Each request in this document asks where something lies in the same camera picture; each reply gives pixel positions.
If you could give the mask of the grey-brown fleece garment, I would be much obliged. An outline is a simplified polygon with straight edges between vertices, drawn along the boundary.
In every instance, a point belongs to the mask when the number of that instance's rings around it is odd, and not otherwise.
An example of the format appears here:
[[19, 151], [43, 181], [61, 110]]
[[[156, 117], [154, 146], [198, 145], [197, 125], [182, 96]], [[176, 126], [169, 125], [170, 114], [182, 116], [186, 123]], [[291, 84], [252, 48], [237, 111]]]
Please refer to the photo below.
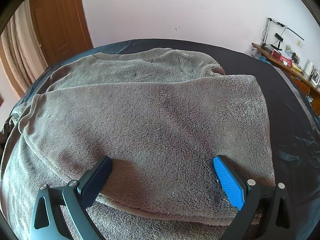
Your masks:
[[19, 239], [42, 183], [113, 168], [88, 213], [107, 239], [218, 239], [236, 215], [212, 168], [224, 155], [275, 183], [270, 126], [255, 77], [211, 56], [156, 48], [97, 53], [54, 71], [1, 130], [1, 206]]

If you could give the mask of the dark blue bed cover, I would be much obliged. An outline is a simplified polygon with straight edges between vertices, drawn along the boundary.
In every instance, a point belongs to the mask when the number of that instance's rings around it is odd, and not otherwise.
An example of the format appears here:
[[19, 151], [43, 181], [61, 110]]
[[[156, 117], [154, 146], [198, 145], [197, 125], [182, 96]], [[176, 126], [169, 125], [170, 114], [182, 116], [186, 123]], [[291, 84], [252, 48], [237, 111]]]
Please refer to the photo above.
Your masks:
[[[276, 65], [269, 67], [236, 51], [190, 41], [129, 40], [90, 49], [85, 55], [153, 48], [199, 51], [216, 59], [227, 74], [255, 76], [268, 107], [276, 180], [288, 187], [297, 239], [319, 239], [319, 116], [297, 83]], [[148, 220], [111, 209], [100, 227], [110, 239], [217, 239], [224, 231], [222, 226]]]

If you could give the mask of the wooden desk with clutter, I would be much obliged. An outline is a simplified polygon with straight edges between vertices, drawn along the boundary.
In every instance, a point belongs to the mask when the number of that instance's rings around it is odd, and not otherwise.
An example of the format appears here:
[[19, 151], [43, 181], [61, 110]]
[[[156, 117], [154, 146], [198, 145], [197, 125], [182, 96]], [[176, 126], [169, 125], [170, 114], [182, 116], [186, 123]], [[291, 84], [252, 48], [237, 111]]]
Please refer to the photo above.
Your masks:
[[291, 79], [294, 81], [294, 83], [299, 87], [303, 95], [305, 96], [311, 96], [312, 102], [311, 107], [319, 116], [319, 87], [316, 87], [312, 82], [310, 77], [308, 77], [306, 74], [303, 73], [302, 70], [298, 70], [296, 68], [293, 68], [292, 66], [285, 66], [282, 62], [278, 61], [277, 59], [274, 59], [271, 56], [271, 53], [268, 52], [265, 48], [262, 46], [252, 42], [252, 47], [257, 49], [264, 57], [266, 57], [266, 60], [273, 64], [274, 66], [280, 68], [284, 73], [286, 73]]

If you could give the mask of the white electric kettle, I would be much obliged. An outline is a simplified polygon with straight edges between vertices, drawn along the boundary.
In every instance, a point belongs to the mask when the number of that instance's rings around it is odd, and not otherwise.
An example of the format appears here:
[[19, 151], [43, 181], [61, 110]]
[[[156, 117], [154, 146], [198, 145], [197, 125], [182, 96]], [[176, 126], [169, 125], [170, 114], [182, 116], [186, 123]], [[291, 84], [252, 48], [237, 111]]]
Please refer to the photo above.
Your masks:
[[320, 74], [317, 70], [315, 70], [312, 74], [311, 77], [311, 82], [315, 85], [315, 86], [319, 86], [320, 84]]

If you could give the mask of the red box on desk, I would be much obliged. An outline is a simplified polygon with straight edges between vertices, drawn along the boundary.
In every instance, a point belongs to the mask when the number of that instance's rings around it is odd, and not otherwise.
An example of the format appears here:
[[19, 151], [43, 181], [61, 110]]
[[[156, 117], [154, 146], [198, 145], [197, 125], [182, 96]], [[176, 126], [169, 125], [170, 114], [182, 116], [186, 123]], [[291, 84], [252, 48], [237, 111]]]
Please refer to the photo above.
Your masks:
[[291, 65], [292, 65], [292, 59], [286, 53], [283, 53], [282, 51], [278, 51], [275, 49], [272, 50], [271, 57], [274, 58], [275, 60], [282, 62], [286, 66], [291, 67]]

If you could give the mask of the beige curtain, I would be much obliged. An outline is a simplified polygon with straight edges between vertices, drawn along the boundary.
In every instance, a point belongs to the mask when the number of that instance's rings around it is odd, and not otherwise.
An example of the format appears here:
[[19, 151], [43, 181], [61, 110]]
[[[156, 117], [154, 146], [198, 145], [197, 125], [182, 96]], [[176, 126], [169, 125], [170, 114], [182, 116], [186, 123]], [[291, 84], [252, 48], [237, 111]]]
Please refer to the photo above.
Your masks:
[[17, 8], [1, 33], [1, 64], [19, 98], [48, 67], [31, 19], [30, 0]]

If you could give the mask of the black desk lamp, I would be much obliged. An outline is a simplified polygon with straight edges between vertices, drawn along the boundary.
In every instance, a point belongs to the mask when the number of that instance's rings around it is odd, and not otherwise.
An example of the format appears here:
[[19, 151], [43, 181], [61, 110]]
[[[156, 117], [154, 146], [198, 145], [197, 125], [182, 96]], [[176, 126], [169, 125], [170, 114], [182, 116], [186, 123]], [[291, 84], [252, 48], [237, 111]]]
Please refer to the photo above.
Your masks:
[[[276, 40], [274, 42], [268, 43], [267, 42], [268, 33], [269, 33], [269, 29], [270, 29], [271, 23], [274, 23], [275, 25], [281, 27], [282, 31], [281, 31], [281, 33], [275, 33], [274, 36], [275, 36]], [[302, 38], [298, 33], [293, 31], [287, 25], [285, 25], [285, 24], [283, 24], [281, 22], [278, 22], [278, 21], [274, 20], [271, 17], [268, 17], [267, 21], [266, 21], [265, 29], [262, 32], [263, 38], [262, 38], [261, 46], [264, 47], [264, 48], [265, 47], [271, 47], [271, 48], [273, 48], [273, 49], [275, 49], [277, 51], [282, 51], [283, 49], [281, 48], [281, 44], [284, 41], [283, 34], [285, 33], [286, 30], [288, 30], [289, 32], [295, 34], [298, 38], [300, 38], [300, 41], [305, 41], [304, 38]]]

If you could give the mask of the brown wooden door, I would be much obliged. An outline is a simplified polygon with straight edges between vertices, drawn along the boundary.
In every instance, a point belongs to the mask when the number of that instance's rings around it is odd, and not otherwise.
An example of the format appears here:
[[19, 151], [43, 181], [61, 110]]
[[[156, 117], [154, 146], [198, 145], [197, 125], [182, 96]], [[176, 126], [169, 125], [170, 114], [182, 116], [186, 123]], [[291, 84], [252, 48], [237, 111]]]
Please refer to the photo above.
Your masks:
[[48, 65], [93, 48], [82, 0], [29, 0], [30, 13]]

